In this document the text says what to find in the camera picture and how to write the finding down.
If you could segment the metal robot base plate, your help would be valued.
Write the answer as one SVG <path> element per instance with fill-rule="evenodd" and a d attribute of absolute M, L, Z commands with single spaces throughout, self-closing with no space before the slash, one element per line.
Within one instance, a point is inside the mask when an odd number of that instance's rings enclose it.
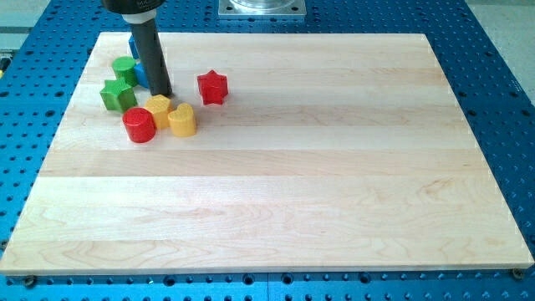
<path fill-rule="evenodd" d="M 226 18 L 304 17 L 304 0 L 219 0 L 218 15 Z"/>

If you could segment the black robot arm end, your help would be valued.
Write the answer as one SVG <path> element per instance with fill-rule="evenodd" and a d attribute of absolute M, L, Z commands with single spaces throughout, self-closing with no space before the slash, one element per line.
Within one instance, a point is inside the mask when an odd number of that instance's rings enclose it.
<path fill-rule="evenodd" d="M 165 0 L 101 0 L 103 7 L 112 13 L 146 13 L 161 6 Z"/>

